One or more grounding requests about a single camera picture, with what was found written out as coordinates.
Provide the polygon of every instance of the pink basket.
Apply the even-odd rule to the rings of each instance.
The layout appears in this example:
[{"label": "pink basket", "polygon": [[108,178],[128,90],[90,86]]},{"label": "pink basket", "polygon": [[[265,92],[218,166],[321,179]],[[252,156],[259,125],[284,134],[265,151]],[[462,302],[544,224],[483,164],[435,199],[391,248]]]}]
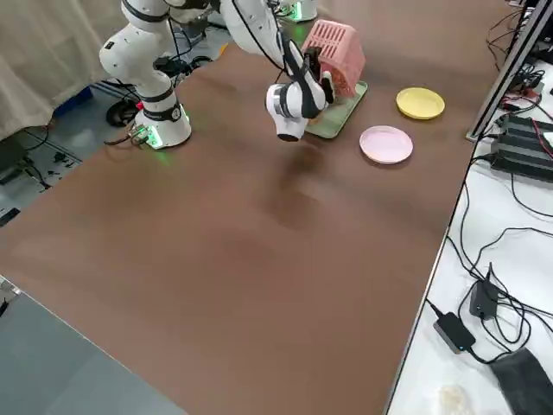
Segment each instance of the pink basket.
[{"label": "pink basket", "polygon": [[321,71],[332,74],[337,95],[353,97],[366,62],[357,31],[345,24],[319,20],[303,43],[302,50],[305,52],[311,46],[322,48]]}]

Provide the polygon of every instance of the white robotic arm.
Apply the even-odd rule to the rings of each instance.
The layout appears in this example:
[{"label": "white robotic arm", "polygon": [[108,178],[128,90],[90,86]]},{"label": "white robotic arm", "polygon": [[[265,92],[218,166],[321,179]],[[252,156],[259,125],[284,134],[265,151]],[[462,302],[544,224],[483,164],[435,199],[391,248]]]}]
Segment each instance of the white robotic arm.
[{"label": "white robotic arm", "polygon": [[100,60],[112,76],[136,86],[143,102],[136,122],[148,132],[148,144],[167,147],[190,136],[188,117],[170,79],[154,70],[152,64],[170,49],[172,36],[167,20],[172,13],[187,13],[207,5],[220,11],[232,38],[243,50],[265,55],[292,79],[290,84],[271,86],[265,104],[281,139],[302,138],[308,120],[332,102],[332,93],[328,87],[323,89],[304,62],[301,50],[283,33],[273,14],[276,5],[270,1],[122,0],[129,24],[104,45]]}]

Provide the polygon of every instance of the black power adapter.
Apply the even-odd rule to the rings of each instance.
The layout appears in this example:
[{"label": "black power adapter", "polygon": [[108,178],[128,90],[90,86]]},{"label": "black power adapter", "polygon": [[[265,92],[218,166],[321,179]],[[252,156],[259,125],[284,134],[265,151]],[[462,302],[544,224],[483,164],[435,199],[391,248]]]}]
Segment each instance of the black power adapter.
[{"label": "black power adapter", "polygon": [[492,284],[493,265],[490,263],[486,279],[476,283],[470,297],[470,314],[482,320],[491,320],[498,313],[499,289]]},{"label": "black power adapter", "polygon": [[460,354],[467,351],[476,343],[473,334],[468,331],[462,321],[454,313],[449,312],[443,314],[428,299],[426,301],[438,316],[438,320],[434,323],[435,331],[438,332],[453,353]]}]

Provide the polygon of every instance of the blue container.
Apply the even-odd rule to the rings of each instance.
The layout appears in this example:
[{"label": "blue container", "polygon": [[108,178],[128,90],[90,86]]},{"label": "blue container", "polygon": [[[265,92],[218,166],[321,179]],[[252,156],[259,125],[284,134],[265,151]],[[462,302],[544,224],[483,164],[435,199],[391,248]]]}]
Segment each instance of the blue container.
[{"label": "blue container", "polygon": [[54,117],[57,117],[57,118],[61,117],[62,115],[70,112],[77,105],[80,105],[83,102],[86,102],[87,100],[92,99],[92,97],[93,97],[92,91],[90,87],[87,86],[80,93],[78,93],[74,97],[68,99],[66,102],[58,106],[54,110]]}]

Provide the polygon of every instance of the pink plate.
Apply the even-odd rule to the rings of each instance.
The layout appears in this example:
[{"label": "pink plate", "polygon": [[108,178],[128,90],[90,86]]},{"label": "pink plate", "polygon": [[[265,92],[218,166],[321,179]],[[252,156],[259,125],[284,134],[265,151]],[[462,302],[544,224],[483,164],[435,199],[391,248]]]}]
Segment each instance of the pink plate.
[{"label": "pink plate", "polygon": [[407,134],[388,125],[369,128],[359,140],[367,157],[381,164],[401,163],[413,152],[413,142]]}]

